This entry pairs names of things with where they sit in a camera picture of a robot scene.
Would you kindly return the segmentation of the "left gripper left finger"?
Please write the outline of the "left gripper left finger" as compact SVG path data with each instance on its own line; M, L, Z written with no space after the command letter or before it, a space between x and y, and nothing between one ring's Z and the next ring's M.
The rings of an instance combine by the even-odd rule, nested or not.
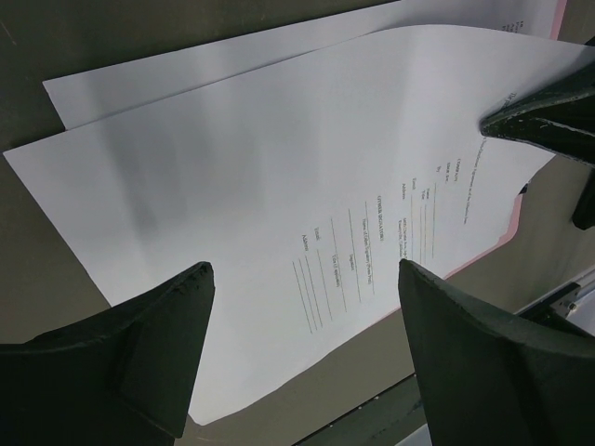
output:
M94 316L1 347L5 445L181 438L215 297L207 262Z

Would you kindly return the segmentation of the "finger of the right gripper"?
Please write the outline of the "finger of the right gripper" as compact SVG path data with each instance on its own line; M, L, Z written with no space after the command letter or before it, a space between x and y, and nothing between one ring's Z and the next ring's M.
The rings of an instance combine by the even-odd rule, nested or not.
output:
M594 64L484 117L480 132L592 164Z

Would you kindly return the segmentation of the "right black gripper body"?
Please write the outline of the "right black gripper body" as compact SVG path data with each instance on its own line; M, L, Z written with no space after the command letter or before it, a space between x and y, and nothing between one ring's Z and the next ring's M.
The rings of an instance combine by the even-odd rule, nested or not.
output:
M595 170L591 168L588 181L577 202L572 222L578 229L590 229L595 223Z

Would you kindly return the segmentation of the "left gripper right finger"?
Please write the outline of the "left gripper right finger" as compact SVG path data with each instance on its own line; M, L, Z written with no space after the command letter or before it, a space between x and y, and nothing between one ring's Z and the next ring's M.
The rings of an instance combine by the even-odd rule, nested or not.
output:
M433 444L593 444L592 335L511 314L406 259L398 288Z

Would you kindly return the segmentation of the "pink clipboard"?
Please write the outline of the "pink clipboard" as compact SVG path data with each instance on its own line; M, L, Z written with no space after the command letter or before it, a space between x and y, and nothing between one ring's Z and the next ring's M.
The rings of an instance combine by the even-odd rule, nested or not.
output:
M562 26L564 1L496 1L506 15L476 24L494 25L498 30L522 33L556 40ZM508 243L519 227L524 188L536 171L527 171L521 181L516 178L527 163L516 163L511 153L503 155L481 147L474 162L473 175L481 186L478 202L470 205L476 216L466 218L467 225L455 239L457 257L454 266L439 275L450 278L480 258Z

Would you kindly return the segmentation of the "form paper sheet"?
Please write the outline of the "form paper sheet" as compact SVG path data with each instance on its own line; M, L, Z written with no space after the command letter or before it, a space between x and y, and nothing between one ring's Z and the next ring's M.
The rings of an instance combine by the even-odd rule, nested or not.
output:
M6 159L106 300L199 261L216 294L190 415L272 393L400 307L476 216L481 119L592 62L590 46L420 25L371 33L21 146Z

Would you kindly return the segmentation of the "dense text paper sheet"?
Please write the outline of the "dense text paper sheet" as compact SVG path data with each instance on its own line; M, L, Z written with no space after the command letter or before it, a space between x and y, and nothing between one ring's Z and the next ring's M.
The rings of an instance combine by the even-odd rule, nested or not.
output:
M555 39L566 4L555 0L409 0L249 33L46 80L73 129L235 75L395 27L450 24Z

